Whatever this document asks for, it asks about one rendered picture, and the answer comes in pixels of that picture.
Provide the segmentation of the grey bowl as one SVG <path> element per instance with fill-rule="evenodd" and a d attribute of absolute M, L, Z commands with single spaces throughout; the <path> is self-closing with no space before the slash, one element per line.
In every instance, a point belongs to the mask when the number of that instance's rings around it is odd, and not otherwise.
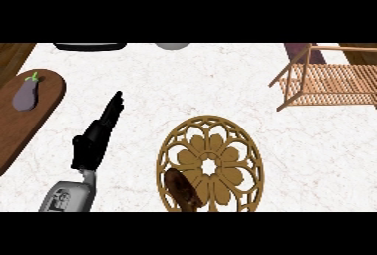
<path fill-rule="evenodd" d="M 156 44 L 162 49 L 171 51 L 180 50 L 190 45 L 190 43 L 156 43 Z"/>

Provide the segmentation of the round golden lattice placemat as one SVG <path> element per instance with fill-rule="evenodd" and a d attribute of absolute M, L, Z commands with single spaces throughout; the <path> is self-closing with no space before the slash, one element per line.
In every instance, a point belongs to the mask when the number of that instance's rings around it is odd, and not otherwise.
<path fill-rule="evenodd" d="M 265 172 L 253 139 L 231 120 L 199 116 L 171 131 L 157 159 L 157 187 L 169 212 L 180 212 L 165 186 L 165 173 L 175 168 L 187 177 L 209 212 L 222 206 L 237 212 L 258 208 Z"/>

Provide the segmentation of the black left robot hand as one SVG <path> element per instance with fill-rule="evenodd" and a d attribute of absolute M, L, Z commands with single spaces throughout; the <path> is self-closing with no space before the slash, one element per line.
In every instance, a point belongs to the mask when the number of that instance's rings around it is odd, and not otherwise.
<path fill-rule="evenodd" d="M 113 129 L 125 109 L 123 101 L 123 92 L 117 91 L 101 117 L 92 121 L 85 133 L 75 137 L 73 169 L 98 169 L 106 156 Z"/>

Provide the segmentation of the dark maroon panel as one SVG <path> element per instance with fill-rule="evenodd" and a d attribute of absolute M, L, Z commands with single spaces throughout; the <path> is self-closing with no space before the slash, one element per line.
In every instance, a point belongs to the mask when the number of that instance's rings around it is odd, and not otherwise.
<path fill-rule="evenodd" d="M 285 47 L 286 47 L 286 52 L 287 52 L 287 55 L 289 55 L 289 59 L 293 60 L 296 55 L 305 49 L 307 44 L 305 43 L 286 43 Z M 314 50 L 311 52 L 310 63 L 311 64 L 324 64 L 326 63 L 326 59 L 324 59 L 324 56 L 323 56 L 320 50 Z"/>

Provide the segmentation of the brown wooden cutting board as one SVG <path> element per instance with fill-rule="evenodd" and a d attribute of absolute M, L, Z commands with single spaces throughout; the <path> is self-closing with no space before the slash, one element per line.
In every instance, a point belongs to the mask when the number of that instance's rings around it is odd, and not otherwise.
<path fill-rule="evenodd" d="M 13 104 L 26 78 L 38 74 L 39 101 L 32 111 L 20 112 Z M 52 70 L 33 69 L 21 73 L 0 89 L 0 176 L 49 118 L 67 91 L 63 76 Z"/>

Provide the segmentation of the wooden tiered shelf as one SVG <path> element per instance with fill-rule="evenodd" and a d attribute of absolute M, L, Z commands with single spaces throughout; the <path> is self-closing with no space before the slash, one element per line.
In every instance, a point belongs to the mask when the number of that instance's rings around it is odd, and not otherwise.
<path fill-rule="evenodd" d="M 311 64 L 314 50 L 377 52 L 377 48 L 307 44 L 270 83 L 280 83 L 282 111 L 296 106 L 373 105 L 377 108 L 377 65 Z"/>

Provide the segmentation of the brown wooden cabinet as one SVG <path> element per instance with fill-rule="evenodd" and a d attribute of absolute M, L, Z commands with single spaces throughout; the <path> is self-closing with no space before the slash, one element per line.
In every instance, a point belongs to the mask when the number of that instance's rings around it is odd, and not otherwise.
<path fill-rule="evenodd" d="M 0 43 L 0 88 L 17 76 L 36 43 Z"/>

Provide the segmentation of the purple eggplant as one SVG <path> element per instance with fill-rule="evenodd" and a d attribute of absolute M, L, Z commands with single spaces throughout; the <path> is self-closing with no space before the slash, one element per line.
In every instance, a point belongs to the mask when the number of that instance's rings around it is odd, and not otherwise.
<path fill-rule="evenodd" d="M 32 111 L 38 106 L 39 101 L 39 73 L 24 79 L 23 86 L 14 96 L 13 105 L 20 112 Z"/>

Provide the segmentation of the brown wooden panel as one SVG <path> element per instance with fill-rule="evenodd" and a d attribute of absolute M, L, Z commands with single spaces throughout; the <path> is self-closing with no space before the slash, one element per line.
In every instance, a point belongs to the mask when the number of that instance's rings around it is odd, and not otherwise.
<path fill-rule="evenodd" d="M 341 43 L 341 47 L 377 48 L 377 43 Z M 353 65 L 377 65 L 377 52 L 345 51 Z"/>

